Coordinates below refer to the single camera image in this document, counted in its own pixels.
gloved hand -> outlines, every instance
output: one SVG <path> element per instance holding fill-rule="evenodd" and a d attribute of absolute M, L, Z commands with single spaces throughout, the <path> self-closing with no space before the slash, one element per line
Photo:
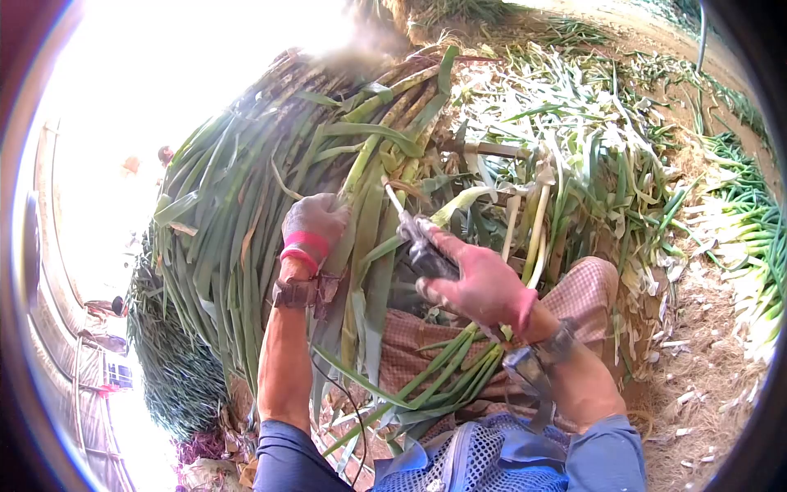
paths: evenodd
<path fill-rule="evenodd" d="M 536 290 L 525 287 L 498 253 L 467 244 L 428 219 L 417 217 L 416 223 L 460 270 L 458 281 L 418 279 L 416 289 L 425 299 L 482 326 L 510 324 L 514 335 L 528 343 L 548 338 L 556 329 L 559 321 L 538 301 Z M 531 323 L 531 311 L 547 323 Z"/>
<path fill-rule="evenodd" d="M 339 206 L 333 193 L 320 193 L 295 202 L 284 216 L 281 259 L 292 257 L 304 263 L 314 276 L 347 227 L 350 209 Z"/>

blue shirt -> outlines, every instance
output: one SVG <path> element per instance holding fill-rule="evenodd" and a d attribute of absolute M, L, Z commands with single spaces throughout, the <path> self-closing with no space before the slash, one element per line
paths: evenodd
<path fill-rule="evenodd" d="M 326 492 L 350 489 L 301 429 L 278 420 L 260 424 L 254 491 Z M 596 422 L 571 438 L 566 459 L 568 490 L 641 492 L 645 459 L 639 434 L 622 415 Z"/>

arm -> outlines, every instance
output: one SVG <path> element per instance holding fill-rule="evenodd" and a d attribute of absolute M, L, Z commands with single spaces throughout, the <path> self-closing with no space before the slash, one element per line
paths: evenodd
<path fill-rule="evenodd" d="M 460 269 L 456 282 L 418 279 L 416 288 L 426 299 L 482 326 L 510 324 L 516 338 L 527 343 L 540 342 L 557 330 L 560 321 L 497 253 L 462 242 L 427 220 L 419 219 L 419 225 Z M 552 368 L 549 378 L 560 414 L 574 421 L 581 433 L 605 417 L 626 415 L 626 404 L 609 371 L 581 343 L 574 344 L 567 361 Z"/>
<path fill-rule="evenodd" d="M 279 279 L 312 278 L 349 219 L 333 194 L 295 203 L 282 224 Z M 312 368 L 305 308 L 274 307 L 265 328 L 257 373 L 260 443 L 253 490 L 348 490 L 310 438 Z"/>
<path fill-rule="evenodd" d="M 279 278 L 307 280 L 305 265 L 294 258 L 282 261 Z M 260 420 L 279 420 L 309 433 L 309 392 L 312 367 L 303 308 L 273 308 L 265 328 L 257 373 Z"/>
<path fill-rule="evenodd" d="M 296 202 L 282 223 L 284 250 L 279 279 L 308 280 L 342 237 L 349 208 L 334 194 L 321 193 Z M 265 328 L 257 373 L 260 420 L 278 420 L 309 433 L 312 367 L 303 307 L 274 307 Z"/>

wrist strap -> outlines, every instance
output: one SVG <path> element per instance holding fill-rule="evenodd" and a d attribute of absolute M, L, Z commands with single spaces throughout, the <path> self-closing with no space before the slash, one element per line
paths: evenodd
<path fill-rule="evenodd" d="M 577 322 L 574 318 L 561 318 L 560 327 L 546 340 L 534 343 L 536 357 L 549 370 L 553 365 L 565 362 L 571 355 Z"/>

pile of green onions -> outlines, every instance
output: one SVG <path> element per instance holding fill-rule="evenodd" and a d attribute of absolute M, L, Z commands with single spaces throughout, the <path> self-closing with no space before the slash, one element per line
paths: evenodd
<path fill-rule="evenodd" d="M 366 256 L 395 237 L 397 216 L 380 176 L 406 184 L 422 174 L 458 54 L 441 50 L 421 50 L 361 84 L 330 58 L 285 54 L 176 152 L 153 216 L 153 263 L 165 301 L 222 362 L 225 380 L 240 375 L 256 393 L 284 215 L 302 194 L 336 191 L 341 181 L 353 216 L 323 272 L 346 272 L 325 319 L 311 319 L 311 341 L 348 367 L 363 369 L 369 352 L 367 372 L 376 371 L 390 274 L 387 283 L 370 281 L 368 302 L 359 292 L 367 273 L 386 277 L 389 258 Z M 404 201 L 406 193 L 397 196 Z M 324 383 L 318 374 L 317 401 Z"/>
<path fill-rule="evenodd" d="M 153 422 L 181 442 L 216 426 L 227 400 L 221 364 L 180 324 L 153 271 L 148 235 L 128 292 L 127 336 L 142 366 L 142 392 Z"/>
<path fill-rule="evenodd" d="M 705 157 L 718 165 L 720 173 L 708 179 L 703 205 L 685 209 L 700 214 L 686 222 L 701 224 L 714 238 L 700 247 L 725 270 L 722 279 L 733 282 L 734 333 L 748 335 L 745 357 L 768 361 L 784 310 L 784 213 L 735 134 L 728 131 L 700 138 Z"/>

